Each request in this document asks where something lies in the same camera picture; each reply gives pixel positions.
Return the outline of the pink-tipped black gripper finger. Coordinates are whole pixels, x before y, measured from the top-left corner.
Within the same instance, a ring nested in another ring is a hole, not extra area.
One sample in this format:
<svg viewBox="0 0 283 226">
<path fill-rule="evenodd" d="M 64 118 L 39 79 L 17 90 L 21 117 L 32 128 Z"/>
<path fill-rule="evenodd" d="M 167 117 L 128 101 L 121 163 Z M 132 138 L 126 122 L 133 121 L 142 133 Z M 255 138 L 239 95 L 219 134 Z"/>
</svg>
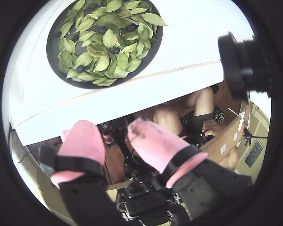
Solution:
<svg viewBox="0 0 283 226">
<path fill-rule="evenodd" d="M 78 121 L 64 132 L 62 140 L 58 153 L 41 146 L 39 164 L 59 189 L 74 222 L 79 226 L 121 226 L 122 214 L 106 192 L 106 151 L 98 127 Z"/>
<path fill-rule="evenodd" d="M 208 154 L 152 121 L 136 119 L 128 137 L 139 156 L 159 174 L 155 189 L 179 194 L 193 218 L 242 196 L 250 176 L 236 174 L 208 159 Z"/>
</svg>

